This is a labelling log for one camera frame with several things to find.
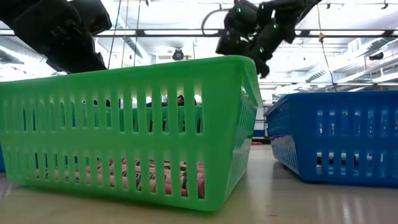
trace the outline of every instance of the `cable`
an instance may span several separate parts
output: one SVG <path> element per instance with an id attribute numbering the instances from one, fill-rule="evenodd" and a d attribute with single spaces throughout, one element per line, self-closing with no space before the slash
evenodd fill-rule
<path id="1" fill-rule="evenodd" d="M 130 2 L 130 0 L 127 0 L 126 19 L 129 17 L 129 2 Z M 127 27 L 124 28 L 124 38 L 123 38 L 124 41 L 126 41 L 126 31 L 127 31 Z M 122 68 L 123 68 L 123 61 L 124 61 L 124 48 L 125 48 L 125 46 L 126 46 L 126 43 L 123 43 L 122 64 L 121 64 Z"/>
<path id="2" fill-rule="evenodd" d="M 118 14 L 117 14 L 117 16 L 116 16 L 116 23 L 115 23 L 115 25 L 114 25 L 114 30 L 113 30 L 113 38 L 112 38 L 111 50 L 109 51 L 108 69 L 109 69 L 109 66 L 111 65 L 111 58 L 112 58 L 112 50 L 113 50 L 114 36 L 116 35 L 116 29 L 118 28 L 118 20 L 119 20 L 120 5 L 121 5 L 121 3 L 122 3 L 122 0 L 119 0 Z"/>
<path id="3" fill-rule="evenodd" d="M 214 13 L 216 13 L 216 12 L 224 12 L 224 11 L 229 11 L 230 9 L 217 9 L 217 10 L 214 10 L 214 11 L 211 11 L 211 12 L 209 12 L 206 16 L 205 16 L 205 18 L 202 20 L 202 22 L 201 22 L 201 33 L 203 34 L 203 35 L 205 35 L 205 24 L 206 24 L 206 21 L 209 19 L 209 17 L 211 16 L 211 15 L 213 15 Z"/>
<path id="4" fill-rule="evenodd" d="M 138 2 L 138 16 L 137 16 L 137 30 L 138 30 L 138 24 L 139 24 L 139 14 L 140 14 L 140 12 L 141 12 L 141 0 L 139 0 L 139 2 Z M 136 66 L 136 56 L 137 56 L 137 39 L 138 39 L 138 37 L 136 36 L 136 45 L 135 45 L 135 47 L 134 47 L 134 67 Z"/>
<path id="5" fill-rule="evenodd" d="M 330 73 L 330 77 L 331 77 L 331 84 L 333 85 L 333 88 L 335 89 L 335 91 L 337 91 L 335 81 L 333 80 L 333 74 L 331 73 L 331 70 L 330 70 L 330 67 L 329 67 L 329 62 L 328 62 L 328 57 L 326 56 L 325 47 L 323 46 L 323 39 L 325 38 L 325 35 L 322 34 L 321 14 L 320 14 L 320 10 L 319 10 L 319 4 L 317 4 L 317 10 L 318 10 L 318 25 L 319 25 L 319 31 L 320 31 L 320 33 L 319 33 L 319 42 L 322 45 L 323 56 L 325 57 L 325 62 L 326 62 L 326 65 L 328 67 L 328 70 L 329 70 L 329 73 Z"/>

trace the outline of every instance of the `table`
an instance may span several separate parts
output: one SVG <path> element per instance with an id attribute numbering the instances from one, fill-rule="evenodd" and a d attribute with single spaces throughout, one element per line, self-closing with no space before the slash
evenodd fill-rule
<path id="1" fill-rule="evenodd" d="M 248 171 L 223 208 L 203 213 L 38 192 L 0 176 L 0 223 L 396 223 L 398 189 L 304 184 L 268 145 L 253 146 Z"/>

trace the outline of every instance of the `cloth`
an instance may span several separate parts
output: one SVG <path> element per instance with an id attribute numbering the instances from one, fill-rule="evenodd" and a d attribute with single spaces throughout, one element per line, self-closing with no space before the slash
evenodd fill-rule
<path id="1" fill-rule="evenodd" d="M 141 161 L 139 159 L 135 160 L 136 165 L 136 189 L 141 190 Z M 127 160 L 122 159 L 122 177 L 123 177 L 123 188 L 127 189 L 128 181 L 127 181 Z M 98 174 L 98 185 L 103 184 L 103 163 L 98 162 L 97 164 L 97 174 Z M 109 174 L 110 174 L 110 186 L 114 187 L 115 179 L 114 179 L 114 161 L 110 160 L 109 162 Z M 172 185 L 171 185 L 171 170 L 170 170 L 170 161 L 164 161 L 164 181 L 165 181 L 165 193 L 171 195 L 172 193 Z M 39 178 L 40 172 L 37 169 L 36 178 Z M 45 178 L 49 178 L 49 170 L 45 171 Z M 75 169 L 75 181 L 76 183 L 80 183 L 80 172 L 79 169 Z M 198 184 L 198 198 L 205 198 L 205 172 L 203 168 L 203 163 L 199 162 L 197 165 L 197 184 Z M 55 170 L 55 180 L 59 179 L 59 171 Z M 156 176 L 155 176 L 155 163 L 153 160 L 149 161 L 149 180 L 150 180 L 150 191 L 156 192 Z M 69 171 L 65 171 L 65 181 L 69 180 Z M 91 171 L 90 166 L 86 166 L 86 183 L 91 184 Z M 180 188 L 181 188 L 181 196 L 188 196 L 187 189 L 187 164 L 186 162 L 180 163 Z"/>

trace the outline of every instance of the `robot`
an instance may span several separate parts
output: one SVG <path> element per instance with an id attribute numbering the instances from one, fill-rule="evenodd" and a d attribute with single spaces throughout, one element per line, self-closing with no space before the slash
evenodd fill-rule
<path id="1" fill-rule="evenodd" d="M 257 74 L 264 78 L 269 73 L 266 62 L 279 44 L 293 42 L 295 25 L 320 1 L 273 0 L 256 7 L 247 0 L 235 0 L 224 19 L 216 53 L 253 59 Z M 93 41 L 93 35 L 112 27 L 100 0 L 0 0 L 0 21 L 46 56 L 56 71 L 106 69 Z"/>

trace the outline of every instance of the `green plastic basket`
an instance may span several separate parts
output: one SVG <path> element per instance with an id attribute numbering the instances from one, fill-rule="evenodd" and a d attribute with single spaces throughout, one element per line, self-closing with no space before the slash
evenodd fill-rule
<path id="1" fill-rule="evenodd" d="M 196 94 L 202 99 L 199 106 Z M 168 107 L 161 105 L 164 95 L 169 96 Z M 184 96 L 184 106 L 171 97 L 177 95 Z M 254 63 L 239 56 L 0 83 L 0 143 L 7 178 L 63 192 L 217 210 L 246 170 L 261 103 Z M 64 157 L 69 164 L 75 158 L 75 166 L 68 166 Z M 141 190 L 135 187 L 133 163 L 127 163 L 128 188 L 122 187 L 122 158 L 140 159 Z M 97 184 L 99 159 L 114 159 L 114 187 L 106 166 L 103 184 Z M 170 161 L 171 195 L 165 194 L 161 178 L 155 180 L 156 192 L 150 191 L 150 159 L 155 164 Z M 187 197 L 180 193 L 180 161 L 187 164 Z M 196 193 L 198 162 L 204 164 L 205 198 Z M 87 165 L 91 184 L 86 184 Z M 74 180 L 76 167 L 80 183 L 65 182 L 63 172 L 68 170 Z M 155 171 L 164 176 L 162 166 Z"/>

